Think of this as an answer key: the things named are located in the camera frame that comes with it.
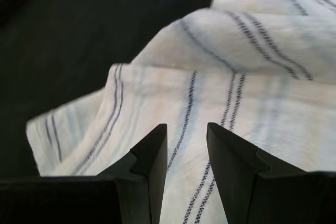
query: striped fabric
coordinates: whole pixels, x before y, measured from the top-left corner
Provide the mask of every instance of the striped fabric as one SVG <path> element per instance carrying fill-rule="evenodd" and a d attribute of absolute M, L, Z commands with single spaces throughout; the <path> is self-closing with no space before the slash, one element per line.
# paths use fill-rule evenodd
<path fill-rule="evenodd" d="M 167 123 L 160 223 L 226 223 L 207 123 L 302 169 L 336 170 L 335 41 L 336 0 L 213 0 L 112 66 L 103 90 L 28 122 L 38 169 L 98 174 Z"/>

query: dark background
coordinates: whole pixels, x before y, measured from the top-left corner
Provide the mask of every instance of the dark background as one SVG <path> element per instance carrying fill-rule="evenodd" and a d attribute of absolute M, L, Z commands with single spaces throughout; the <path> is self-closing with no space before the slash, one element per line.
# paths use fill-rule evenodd
<path fill-rule="evenodd" d="M 0 28 L 0 177 L 38 175 L 26 122 L 102 88 L 164 26 L 211 0 L 28 0 Z"/>

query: linen towel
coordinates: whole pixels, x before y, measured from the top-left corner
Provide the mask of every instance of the linen towel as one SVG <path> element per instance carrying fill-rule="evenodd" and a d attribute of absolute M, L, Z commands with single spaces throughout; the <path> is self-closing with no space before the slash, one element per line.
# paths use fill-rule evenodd
<path fill-rule="evenodd" d="M 160 223 L 227 223 L 208 122 L 307 171 L 336 170 L 335 3 L 213 0 L 163 28 L 103 90 L 28 122 L 40 174 L 96 175 L 167 123 Z"/>

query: black plastic part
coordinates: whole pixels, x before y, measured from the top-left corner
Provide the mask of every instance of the black plastic part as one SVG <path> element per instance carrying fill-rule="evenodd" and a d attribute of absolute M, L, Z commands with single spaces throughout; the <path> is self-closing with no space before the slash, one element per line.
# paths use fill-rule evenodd
<path fill-rule="evenodd" d="M 0 182 L 0 223 L 158 224 L 167 168 L 160 124 L 96 177 Z"/>
<path fill-rule="evenodd" d="M 229 224 L 336 223 L 336 173 L 307 173 L 215 123 L 207 146 Z"/>

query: wrinkled fabric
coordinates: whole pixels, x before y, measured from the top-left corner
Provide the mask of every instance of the wrinkled fabric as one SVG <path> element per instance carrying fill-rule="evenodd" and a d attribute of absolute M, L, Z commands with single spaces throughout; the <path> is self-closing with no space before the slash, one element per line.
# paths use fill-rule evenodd
<path fill-rule="evenodd" d="M 163 28 L 103 90 L 28 122 L 40 174 L 96 175 L 167 123 L 160 223 L 227 223 L 208 122 L 307 171 L 335 170 L 335 3 L 213 0 Z"/>

